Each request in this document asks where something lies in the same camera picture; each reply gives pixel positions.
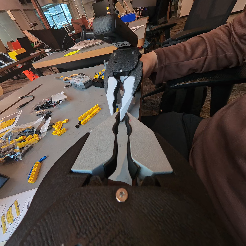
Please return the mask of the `person's right hand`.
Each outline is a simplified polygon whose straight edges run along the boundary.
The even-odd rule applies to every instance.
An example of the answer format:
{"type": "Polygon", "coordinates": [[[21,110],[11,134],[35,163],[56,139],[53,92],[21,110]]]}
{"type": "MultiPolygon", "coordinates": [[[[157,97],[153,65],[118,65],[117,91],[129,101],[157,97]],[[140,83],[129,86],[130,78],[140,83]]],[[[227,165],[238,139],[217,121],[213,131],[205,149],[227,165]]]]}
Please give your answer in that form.
{"type": "Polygon", "coordinates": [[[154,51],[151,51],[147,54],[143,54],[140,58],[140,61],[143,63],[142,72],[143,79],[150,77],[152,73],[156,73],[158,69],[158,59],[154,51]]]}

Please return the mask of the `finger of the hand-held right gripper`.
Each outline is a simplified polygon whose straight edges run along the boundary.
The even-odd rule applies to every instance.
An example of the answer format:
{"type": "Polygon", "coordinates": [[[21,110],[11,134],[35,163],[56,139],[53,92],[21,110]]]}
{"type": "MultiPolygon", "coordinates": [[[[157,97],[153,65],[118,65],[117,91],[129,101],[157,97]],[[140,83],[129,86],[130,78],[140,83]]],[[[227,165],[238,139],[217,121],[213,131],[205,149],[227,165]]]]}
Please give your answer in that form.
{"type": "Polygon", "coordinates": [[[116,106],[121,106],[120,82],[115,77],[109,77],[106,90],[106,98],[109,106],[109,112],[113,115],[116,112],[116,106]]]}
{"type": "Polygon", "coordinates": [[[125,113],[128,111],[130,104],[134,98],[134,86],[135,77],[134,76],[120,76],[120,80],[123,84],[124,94],[121,99],[120,107],[120,121],[123,121],[125,113]]]}

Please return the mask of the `person's dark trousers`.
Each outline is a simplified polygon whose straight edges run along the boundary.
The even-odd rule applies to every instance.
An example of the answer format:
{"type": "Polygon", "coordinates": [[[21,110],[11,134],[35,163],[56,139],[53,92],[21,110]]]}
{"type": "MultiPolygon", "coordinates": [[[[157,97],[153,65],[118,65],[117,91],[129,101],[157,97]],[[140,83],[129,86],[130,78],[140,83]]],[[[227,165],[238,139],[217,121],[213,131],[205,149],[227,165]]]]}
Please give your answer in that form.
{"type": "Polygon", "coordinates": [[[203,119],[193,114],[167,112],[155,116],[142,116],[141,122],[162,136],[189,162],[195,131],[203,119]]]}

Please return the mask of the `black office chair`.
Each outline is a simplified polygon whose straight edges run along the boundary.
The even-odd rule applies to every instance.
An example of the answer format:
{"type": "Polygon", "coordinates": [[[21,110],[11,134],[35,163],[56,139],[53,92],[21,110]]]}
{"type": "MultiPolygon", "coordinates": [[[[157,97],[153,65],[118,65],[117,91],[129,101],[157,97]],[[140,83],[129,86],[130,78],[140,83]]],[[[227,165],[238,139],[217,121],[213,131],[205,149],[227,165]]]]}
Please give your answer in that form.
{"type": "Polygon", "coordinates": [[[183,32],[171,37],[172,41],[190,39],[226,24],[237,0],[195,0],[183,32]]]}
{"type": "Polygon", "coordinates": [[[96,37],[94,36],[93,32],[89,32],[84,25],[82,25],[81,28],[81,40],[86,41],[86,40],[95,40],[96,37]]]}
{"type": "Polygon", "coordinates": [[[153,14],[148,19],[148,30],[146,30],[146,40],[148,45],[144,48],[144,53],[149,53],[150,49],[155,49],[155,46],[161,47],[163,41],[160,41],[162,35],[165,40],[171,38],[170,30],[177,25],[177,23],[168,23],[169,7],[171,1],[161,0],[156,1],[153,14]]]}

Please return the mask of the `blue plastic bin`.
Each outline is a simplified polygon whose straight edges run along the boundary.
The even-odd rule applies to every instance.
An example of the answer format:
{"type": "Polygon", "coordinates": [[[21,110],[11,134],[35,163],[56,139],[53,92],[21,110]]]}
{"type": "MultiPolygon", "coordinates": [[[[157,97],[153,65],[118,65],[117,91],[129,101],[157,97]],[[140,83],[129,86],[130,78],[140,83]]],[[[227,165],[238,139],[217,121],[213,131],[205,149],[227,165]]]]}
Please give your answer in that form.
{"type": "Polygon", "coordinates": [[[136,19],[136,16],[135,16],[135,13],[129,13],[129,14],[122,14],[120,16],[120,19],[126,23],[126,22],[132,22],[132,21],[135,21],[136,19]]]}

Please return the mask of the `partly built brick robot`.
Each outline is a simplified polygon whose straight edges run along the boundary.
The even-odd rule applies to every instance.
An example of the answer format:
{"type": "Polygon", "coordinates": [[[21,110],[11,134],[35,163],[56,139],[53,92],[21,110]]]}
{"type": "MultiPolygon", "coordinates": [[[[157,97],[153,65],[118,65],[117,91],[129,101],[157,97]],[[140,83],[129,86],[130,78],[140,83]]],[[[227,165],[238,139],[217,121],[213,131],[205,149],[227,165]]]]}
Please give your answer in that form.
{"type": "Polygon", "coordinates": [[[95,73],[94,79],[92,80],[92,84],[94,87],[104,88],[104,73],[106,70],[108,62],[104,60],[104,69],[98,73],[95,73]]]}

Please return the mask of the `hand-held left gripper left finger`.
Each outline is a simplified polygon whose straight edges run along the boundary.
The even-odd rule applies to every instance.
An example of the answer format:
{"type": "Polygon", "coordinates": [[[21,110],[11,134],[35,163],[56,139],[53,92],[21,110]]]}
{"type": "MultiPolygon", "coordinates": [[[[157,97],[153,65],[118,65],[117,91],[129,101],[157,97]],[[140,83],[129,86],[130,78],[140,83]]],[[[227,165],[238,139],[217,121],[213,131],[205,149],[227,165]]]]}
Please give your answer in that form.
{"type": "Polygon", "coordinates": [[[99,176],[110,177],[117,167],[118,156],[118,126],[120,113],[116,112],[89,134],[71,171],[99,176]]]}

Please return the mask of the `black display panel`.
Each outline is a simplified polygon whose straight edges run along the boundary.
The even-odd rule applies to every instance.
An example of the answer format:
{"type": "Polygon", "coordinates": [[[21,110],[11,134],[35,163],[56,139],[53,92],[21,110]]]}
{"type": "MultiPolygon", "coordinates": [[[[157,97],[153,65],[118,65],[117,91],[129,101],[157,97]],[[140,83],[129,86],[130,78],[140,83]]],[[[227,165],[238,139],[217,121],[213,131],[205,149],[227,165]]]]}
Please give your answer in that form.
{"type": "Polygon", "coordinates": [[[28,30],[27,32],[55,51],[67,50],[75,44],[64,28],[28,30]]]}

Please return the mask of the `long yellow beam with holes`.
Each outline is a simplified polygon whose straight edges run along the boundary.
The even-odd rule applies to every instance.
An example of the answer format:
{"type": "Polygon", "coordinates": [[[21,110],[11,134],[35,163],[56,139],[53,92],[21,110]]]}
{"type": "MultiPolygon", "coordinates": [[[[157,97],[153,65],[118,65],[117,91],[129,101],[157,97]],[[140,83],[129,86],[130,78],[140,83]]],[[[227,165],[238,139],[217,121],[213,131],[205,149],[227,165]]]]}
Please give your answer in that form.
{"type": "Polygon", "coordinates": [[[87,116],[85,119],[79,122],[80,125],[86,124],[92,117],[94,117],[99,111],[101,110],[100,107],[98,107],[95,111],[93,111],[89,116],[87,116]]]}

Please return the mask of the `yellow and black sticker sheet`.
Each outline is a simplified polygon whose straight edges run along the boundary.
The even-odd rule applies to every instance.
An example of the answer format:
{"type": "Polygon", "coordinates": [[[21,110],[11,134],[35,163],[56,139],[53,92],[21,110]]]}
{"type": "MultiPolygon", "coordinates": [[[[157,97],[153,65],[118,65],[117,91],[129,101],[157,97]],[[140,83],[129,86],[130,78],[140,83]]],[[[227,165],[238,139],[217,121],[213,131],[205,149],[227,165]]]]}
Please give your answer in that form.
{"type": "Polygon", "coordinates": [[[21,113],[22,113],[22,110],[14,114],[8,115],[4,118],[1,118],[0,119],[0,133],[3,133],[15,127],[20,118],[21,113]]]}

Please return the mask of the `grey battery box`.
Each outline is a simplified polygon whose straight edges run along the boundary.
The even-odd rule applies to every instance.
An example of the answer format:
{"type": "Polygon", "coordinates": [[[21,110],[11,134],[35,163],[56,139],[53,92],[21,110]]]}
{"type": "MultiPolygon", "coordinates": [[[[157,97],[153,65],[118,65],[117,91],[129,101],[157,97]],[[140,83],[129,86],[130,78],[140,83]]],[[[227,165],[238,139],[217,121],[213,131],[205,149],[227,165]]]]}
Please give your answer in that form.
{"type": "Polygon", "coordinates": [[[79,74],[71,78],[70,83],[79,89],[87,89],[93,85],[92,79],[88,75],[79,74]]]}

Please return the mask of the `grey and yellow scissors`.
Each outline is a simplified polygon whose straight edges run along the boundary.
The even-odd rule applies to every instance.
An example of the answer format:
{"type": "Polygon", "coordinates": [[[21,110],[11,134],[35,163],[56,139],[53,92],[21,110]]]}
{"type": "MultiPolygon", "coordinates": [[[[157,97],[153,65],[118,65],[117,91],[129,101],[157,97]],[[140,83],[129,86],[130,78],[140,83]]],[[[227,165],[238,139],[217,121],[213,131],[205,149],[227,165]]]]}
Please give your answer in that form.
{"type": "Polygon", "coordinates": [[[74,77],[78,76],[79,74],[72,74],[70,76],[55,76],[54,78],[56,79],[60,79],[62,81],[70,81],[71,79],[73,79],[74,77]]]}

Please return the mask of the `yellow angled brick assembly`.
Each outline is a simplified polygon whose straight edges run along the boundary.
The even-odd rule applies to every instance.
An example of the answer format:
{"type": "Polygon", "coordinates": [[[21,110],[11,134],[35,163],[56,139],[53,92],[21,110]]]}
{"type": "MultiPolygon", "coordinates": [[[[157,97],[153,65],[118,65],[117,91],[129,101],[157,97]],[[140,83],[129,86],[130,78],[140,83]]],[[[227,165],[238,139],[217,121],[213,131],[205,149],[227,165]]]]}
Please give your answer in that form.
{"type": "Polygon", "coordinates": [[[53,124],[51,127],[54,128],[54,131],[52,132],[52,135],[57,135],[57,132],[63,129],[63,124],[67,123],[69,119],[65,119],[63,121],[58,121],[55,124],[53,124]]]}

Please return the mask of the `instruction booklet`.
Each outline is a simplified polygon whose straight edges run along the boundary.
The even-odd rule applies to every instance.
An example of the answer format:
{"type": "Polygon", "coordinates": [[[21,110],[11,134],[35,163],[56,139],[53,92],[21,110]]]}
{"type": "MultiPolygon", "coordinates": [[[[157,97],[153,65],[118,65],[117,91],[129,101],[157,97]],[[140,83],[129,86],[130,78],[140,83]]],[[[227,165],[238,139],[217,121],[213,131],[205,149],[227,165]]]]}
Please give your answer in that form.
{"type": "Polygon", "coordinates": [[[0,200],[0,245],[5,245],[19,226],[36,191],[37,188],[0,200]]]}

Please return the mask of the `orange plastic object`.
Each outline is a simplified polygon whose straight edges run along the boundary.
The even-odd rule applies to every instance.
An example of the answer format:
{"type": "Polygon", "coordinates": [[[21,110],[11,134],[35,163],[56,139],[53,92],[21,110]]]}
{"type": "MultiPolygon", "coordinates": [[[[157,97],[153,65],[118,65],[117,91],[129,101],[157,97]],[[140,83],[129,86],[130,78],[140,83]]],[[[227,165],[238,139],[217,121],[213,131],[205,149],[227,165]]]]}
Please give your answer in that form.
{"type": "Polygon", "coordinates": [[[30,81],[34,81],[35,79],[39,78],[39,76],[33,73],[31,70],[24,70],[22,72],[30,81]]]}

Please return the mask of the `clear bag of yellow parts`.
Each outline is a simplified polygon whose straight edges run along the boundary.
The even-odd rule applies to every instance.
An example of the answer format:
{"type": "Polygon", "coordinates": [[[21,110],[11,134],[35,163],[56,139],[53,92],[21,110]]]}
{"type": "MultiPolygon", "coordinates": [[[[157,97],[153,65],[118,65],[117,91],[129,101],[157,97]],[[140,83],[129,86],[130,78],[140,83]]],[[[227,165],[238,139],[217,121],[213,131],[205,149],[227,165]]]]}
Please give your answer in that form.
{"type": "Polygon", "coordinates": [[[51,117],[45,116],[27,124],[15,126],[4,133],[0,139],[0,163],[20,161],[34,144],[38,143],[51,128],[51,117]]]}

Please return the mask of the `clear bag of black pins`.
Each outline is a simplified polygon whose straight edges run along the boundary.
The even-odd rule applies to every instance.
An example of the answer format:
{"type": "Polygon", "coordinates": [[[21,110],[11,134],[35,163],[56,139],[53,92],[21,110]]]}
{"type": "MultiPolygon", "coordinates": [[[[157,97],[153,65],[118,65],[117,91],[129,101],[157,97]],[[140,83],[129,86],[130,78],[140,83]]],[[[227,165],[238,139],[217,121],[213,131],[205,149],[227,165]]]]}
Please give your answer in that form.
{"type": "Polygon", "coordinates": [[[48,109],[56,108],[63,101],[65,101],[66,98],[67,96],[64,94],[64,92],[49,96],[43,99],[42,101],[40,101],[39,103],[37,103],[36,105],[34,105],[32,110],[30,111],[30,114],[40,113],[40,112],[47,111],[48,109]]]}

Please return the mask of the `printed paper sheet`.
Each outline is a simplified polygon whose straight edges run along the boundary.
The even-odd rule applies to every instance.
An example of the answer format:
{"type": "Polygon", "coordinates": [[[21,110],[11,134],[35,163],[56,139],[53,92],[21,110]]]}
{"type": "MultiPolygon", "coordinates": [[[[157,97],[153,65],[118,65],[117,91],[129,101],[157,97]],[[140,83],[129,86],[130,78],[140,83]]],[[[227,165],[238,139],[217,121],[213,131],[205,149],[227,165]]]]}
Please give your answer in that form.
{"type": "Polygon", "coordinates": [[[88,48],[88,47],[92,47],[92,46],[98,46],[103,44],[104,42],[98,39],[92,39],[92,40],[85,40],[85,41],[80,41],[78,43],[76,43],[74,46],[72,46],[69,49],[72,50],[80,50],[80,49],[84,49],[84,48],[88,48]]]}

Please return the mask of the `grey desk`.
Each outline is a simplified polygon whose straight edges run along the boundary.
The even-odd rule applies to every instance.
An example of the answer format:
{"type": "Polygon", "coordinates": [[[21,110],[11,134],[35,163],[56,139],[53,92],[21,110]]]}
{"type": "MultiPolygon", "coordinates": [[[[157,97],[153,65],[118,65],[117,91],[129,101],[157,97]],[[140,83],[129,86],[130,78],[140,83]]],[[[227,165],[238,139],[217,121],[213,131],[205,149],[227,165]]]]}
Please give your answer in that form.
{"type": "Polygon", "coordinates": [[[27,102],[29,99],[20,100],[20,96],[26,94],[33,95],[35,99],[23,107],[17,126],[32,121],[36,121],[36,114],[30,114],[31,109],[43,99],[54,94],[64,92],[66,100],[54,110],[52,110],[51,121],[56,123],[64,119],[69,119],[64,124],[67,131],[61,136],[53,136],[49,130],[46,136],[24,155],[21,161],[9,161],[1,164],[1,174],[10,179],[1,188],[0,196],[6,198],[18,193],[22,193],[37,188],[53,164],[72,147],[85,133],[90,132],[97,125],[110,116],[107,98],[104,88],[91,86],[81,90],[74,87],[64,88],[65,83],[54,78],[57,75],[46,75],[30,82],[21,89],[1,100],[1,118],[16,113],[17,106],[27,102]],[[92,117],[86,124],[80,125],[78,117],[83,115],[95,105],[99,105],[101,110],[92,117]],[[28,175],[32,166],[42,157],[47,158],[41,162],[41,168],[35,183],[28,183],[28,175]]]}

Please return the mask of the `large window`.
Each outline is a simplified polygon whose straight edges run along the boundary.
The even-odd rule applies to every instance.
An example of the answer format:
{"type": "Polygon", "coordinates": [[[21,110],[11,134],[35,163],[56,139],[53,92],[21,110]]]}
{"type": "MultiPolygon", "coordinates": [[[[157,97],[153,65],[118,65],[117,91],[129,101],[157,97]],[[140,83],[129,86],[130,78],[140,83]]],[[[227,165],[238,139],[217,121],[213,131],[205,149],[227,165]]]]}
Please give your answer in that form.
{"type": "Polygon", "coordinates": [[[69,4],[47,4],[41,9],[51,28],[60,29],[71,24],[72,15],[69,4]]]}

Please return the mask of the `person's brown shirt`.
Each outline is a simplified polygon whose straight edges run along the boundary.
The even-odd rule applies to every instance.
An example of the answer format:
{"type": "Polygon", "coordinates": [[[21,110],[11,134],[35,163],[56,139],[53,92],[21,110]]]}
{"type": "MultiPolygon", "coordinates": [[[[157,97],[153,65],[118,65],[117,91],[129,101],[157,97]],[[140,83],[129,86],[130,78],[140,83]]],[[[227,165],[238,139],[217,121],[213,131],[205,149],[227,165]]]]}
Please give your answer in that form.
{"type": "Polygon", "coordinates": [[[221,220],[239,245],[246,244],[246,95],[210,118],[193,138],[189,163],[221,220]]]}

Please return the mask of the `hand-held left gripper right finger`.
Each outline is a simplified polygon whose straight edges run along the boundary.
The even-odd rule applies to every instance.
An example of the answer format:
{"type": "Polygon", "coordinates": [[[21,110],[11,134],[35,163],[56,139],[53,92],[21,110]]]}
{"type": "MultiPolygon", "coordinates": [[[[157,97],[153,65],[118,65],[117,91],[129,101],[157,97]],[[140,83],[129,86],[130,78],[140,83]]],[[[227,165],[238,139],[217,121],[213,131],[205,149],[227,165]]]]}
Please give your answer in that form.
{"type": "Polygon", "coordinates": [[[127,161],[131,179],[171,174],[173,169],[155,133],[130,113],[125,114],[127,127],[127,161]]]}

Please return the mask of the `yellow five-hole beam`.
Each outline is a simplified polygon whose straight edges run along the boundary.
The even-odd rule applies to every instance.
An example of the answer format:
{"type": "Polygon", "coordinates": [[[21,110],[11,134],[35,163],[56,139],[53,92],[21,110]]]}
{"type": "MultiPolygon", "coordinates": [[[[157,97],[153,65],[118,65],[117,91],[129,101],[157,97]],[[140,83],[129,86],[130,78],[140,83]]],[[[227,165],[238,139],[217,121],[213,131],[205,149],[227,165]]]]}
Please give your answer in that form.
{"type": "Polygon", "coordinates": [[[41,168],[41,162],[38,161],[34,164],[32,171],[30,173],[28,183],[35,183],[39,174],[39,170],[41,168]]]}

